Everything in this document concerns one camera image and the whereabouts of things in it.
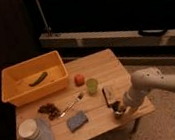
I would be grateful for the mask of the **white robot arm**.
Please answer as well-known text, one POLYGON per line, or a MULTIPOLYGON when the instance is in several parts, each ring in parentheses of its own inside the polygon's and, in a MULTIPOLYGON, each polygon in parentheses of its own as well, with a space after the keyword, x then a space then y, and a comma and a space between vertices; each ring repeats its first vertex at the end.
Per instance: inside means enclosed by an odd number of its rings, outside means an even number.
POLYGON ((134 71, 130 81, 130 88, 123 93, 122 100, 112 104, 112 109, 118 116, 124 114, 127 107, 137 109, 153 89, 175 93, 175 74, 162 74, 158 68, 151 67, 134 71))

